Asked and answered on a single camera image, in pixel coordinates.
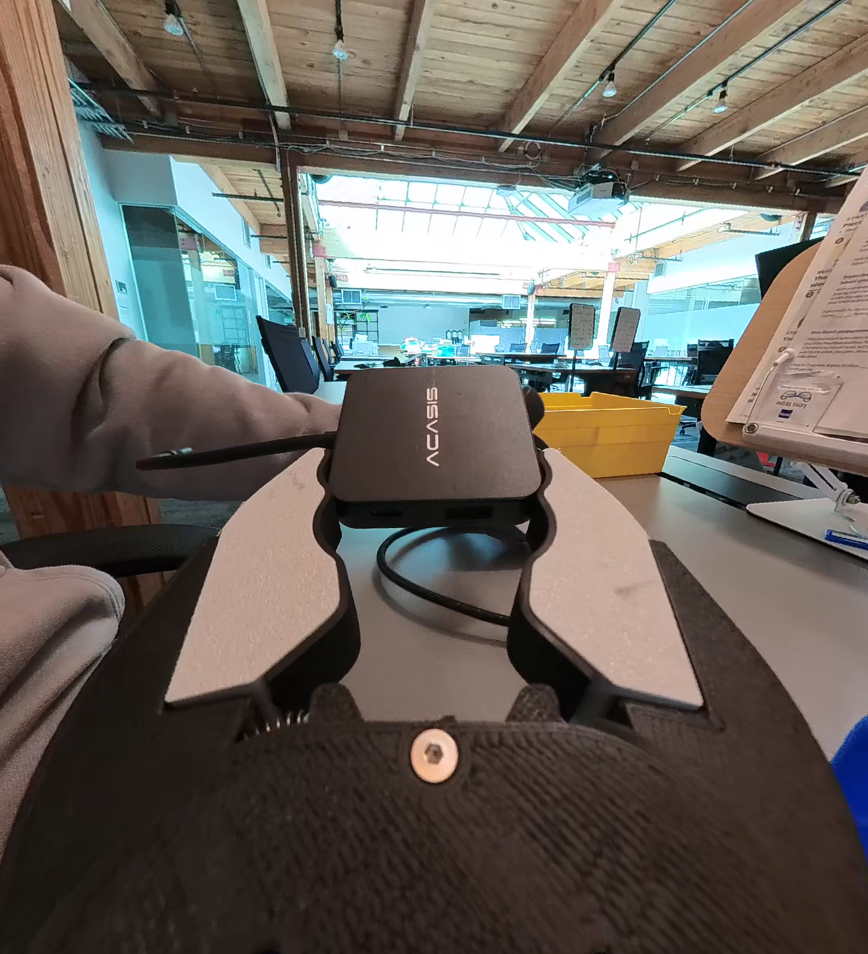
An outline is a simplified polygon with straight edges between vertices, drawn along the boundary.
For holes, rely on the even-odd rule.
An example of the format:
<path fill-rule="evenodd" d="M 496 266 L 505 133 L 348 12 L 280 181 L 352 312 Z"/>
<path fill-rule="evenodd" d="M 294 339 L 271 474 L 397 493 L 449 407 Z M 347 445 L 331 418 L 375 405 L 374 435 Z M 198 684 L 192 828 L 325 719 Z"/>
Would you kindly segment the person's grey hoodie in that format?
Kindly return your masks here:
<path fill-rule="evenodd" d="M 0 550 L 0 859 L 48 742 L 125 611 L 109 575 L 19 569 Z"/>

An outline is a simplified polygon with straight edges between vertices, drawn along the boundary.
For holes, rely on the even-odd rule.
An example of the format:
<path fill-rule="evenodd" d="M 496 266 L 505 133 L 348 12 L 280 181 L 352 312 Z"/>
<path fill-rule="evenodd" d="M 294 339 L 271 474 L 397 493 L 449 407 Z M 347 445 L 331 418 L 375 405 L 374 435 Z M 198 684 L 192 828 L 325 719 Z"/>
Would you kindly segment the black usb hub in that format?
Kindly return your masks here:
<path fill-rule="evenodd" d="M 346 386 L 328 487 L 352 529 L 506 528 L 542 484 L 540 395 L 501 365 L 357 372 Z"/>

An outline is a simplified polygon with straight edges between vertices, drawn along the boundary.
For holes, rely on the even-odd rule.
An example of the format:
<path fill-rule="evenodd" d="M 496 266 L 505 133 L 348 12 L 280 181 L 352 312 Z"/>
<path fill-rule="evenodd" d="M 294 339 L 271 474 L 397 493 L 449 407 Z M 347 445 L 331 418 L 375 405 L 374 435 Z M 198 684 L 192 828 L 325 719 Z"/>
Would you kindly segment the black monitor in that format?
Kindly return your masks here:
<path fill-rule="evenodd" d="M 806 241 L 800 241 L 757 253 L 754 257 L 754 261 L 760 299 L 762 300 L 765 297 L 769 288 L 774 283 L 774 280 L 791 261 L 805 250 L 821 242 L 822 238 L 810 238 Z"/>

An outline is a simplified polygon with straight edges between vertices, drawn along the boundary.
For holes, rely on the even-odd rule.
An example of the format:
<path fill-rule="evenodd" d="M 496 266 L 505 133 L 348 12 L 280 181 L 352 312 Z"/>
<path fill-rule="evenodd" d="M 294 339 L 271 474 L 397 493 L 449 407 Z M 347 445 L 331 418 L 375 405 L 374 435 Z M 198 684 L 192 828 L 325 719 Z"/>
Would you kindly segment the small white wipe packet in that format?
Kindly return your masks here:
<path fill-rule="evenodd" d="M 749 434 L 763 427 L 814 431 L 843 384 L 844 379 L 831 372 L 777 367 L 753 400 L 744 430 Z"/>

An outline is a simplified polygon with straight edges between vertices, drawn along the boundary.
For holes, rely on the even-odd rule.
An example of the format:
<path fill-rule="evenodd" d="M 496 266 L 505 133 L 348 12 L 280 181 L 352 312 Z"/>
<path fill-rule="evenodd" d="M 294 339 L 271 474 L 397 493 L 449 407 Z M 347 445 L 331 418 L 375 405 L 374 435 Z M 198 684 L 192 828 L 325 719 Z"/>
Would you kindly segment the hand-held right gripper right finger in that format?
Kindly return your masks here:
<path fill-rule="evenodd" d="M 561 452 L 537 456 L 530 554 L 507 636 L 514 669 L 550 687 L 564 715 L 588 691 L 607 706 L 700 711 L 703 692 L 646 531 Z"/>

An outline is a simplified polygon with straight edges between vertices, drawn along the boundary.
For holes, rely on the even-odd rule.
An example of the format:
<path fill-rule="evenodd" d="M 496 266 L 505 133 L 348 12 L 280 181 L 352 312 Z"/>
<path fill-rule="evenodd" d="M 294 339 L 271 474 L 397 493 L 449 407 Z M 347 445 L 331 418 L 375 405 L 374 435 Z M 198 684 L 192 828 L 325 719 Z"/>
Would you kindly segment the wooden support post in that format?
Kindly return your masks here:
<path fill-rule="evenodd" d="M 117 320 L 54 28 L 47 2 L 0 2 L 0 265 Z M 1 484 L 22 538 L 161 521 L 145 496 Z"/>

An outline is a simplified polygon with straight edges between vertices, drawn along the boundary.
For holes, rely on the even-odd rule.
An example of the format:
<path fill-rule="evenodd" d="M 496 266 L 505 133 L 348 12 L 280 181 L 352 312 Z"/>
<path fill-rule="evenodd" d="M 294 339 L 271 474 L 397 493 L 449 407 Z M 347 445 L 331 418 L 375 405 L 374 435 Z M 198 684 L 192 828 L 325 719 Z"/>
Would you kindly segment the wooden document stand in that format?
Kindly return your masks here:
<path fill-rule="evenodd" d="M 866 440 L 811 434 L 776 424 L 763 425 L 764 436 L 752 435 L 748 438 L 744 434 L 744 423 L 731 423 L 727 419 L 733 407 L 743 401 L 741 396 L 746 387 L 756 388 L 770 368 L 771 362 L 764 365 L 761 362 L 799 286 L 809 285 L 806 275 L 820 245 L 820 241 L 814 242 L 803 247 L 796 256 L 788 258 L 769 289 L 763 293 L 761 304 L 705 399 L 702 423 L 711 436 L 731 445 L 783 451 L 795 460 L 803 455 L 806 463 L 815 469 L 824 468 L 831 473 L 856 471 L 868 477 Z M 838 490 L 831 488 L 831 496 L 821 490 L 817 497 L 794 497 L 783 502 L 750 504 L 746 511 L 750 516 L 776 528 L 791 531 L 811 542 L 868 562 L 867 550 L 825 539 L 829 529 L 857 533 L 850 520 L 837 509 L 839 494 Z"/>

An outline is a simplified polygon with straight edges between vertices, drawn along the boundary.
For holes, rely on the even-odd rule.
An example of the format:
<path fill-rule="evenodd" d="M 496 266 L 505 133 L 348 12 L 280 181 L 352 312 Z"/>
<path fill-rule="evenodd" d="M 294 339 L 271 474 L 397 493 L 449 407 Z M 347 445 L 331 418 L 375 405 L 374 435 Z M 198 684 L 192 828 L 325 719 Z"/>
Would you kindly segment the ceiling projector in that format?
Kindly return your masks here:
<path fill-rule="evenodd" d="M 573 218 L 592 219 L 621 208 L 628 198 L 629 188 L 618 173 L 591 171 L 569 197 L 567 212 Z"/>

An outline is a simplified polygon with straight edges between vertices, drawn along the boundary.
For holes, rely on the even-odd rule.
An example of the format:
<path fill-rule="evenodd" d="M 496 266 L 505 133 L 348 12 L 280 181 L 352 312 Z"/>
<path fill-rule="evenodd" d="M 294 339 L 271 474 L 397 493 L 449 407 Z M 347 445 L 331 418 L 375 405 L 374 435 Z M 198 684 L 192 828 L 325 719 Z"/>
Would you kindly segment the yellow plastic bin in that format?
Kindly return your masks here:
<path fill-rule="evenodd" d="M 679 427 L 677 404 L 596 392 L 541 394 L 535 434 L 595 479 L 660 473 Z"/>

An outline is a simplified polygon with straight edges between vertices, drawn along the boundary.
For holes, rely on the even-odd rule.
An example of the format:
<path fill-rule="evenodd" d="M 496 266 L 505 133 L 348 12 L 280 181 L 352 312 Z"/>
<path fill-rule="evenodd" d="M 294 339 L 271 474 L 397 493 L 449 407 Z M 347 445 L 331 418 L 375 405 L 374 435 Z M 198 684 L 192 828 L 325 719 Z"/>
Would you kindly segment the person's left forearm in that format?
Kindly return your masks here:
<path fill-rule="evenodd" d="M 340 406 L 282 394 L 137 340 L 116 319 L 0 265 L 0 481 L 58 492 L 242 502 L 295 454 L 140 471 L 172 449 L 335 431 Z"/>

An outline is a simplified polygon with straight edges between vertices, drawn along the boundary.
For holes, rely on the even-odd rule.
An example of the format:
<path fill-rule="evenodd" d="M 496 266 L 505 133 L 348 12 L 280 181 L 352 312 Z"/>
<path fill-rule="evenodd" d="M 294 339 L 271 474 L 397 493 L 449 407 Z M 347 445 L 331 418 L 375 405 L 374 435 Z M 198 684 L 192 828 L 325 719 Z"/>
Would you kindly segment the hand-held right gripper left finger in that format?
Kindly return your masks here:
<path fill-rule="evenodd" d="M 360 650 L 356 604 L 337 553 L 329 452 L 305 452 L 220 532 L 165 693 L 183 707 L 249 698 L 310 707 Z"/>

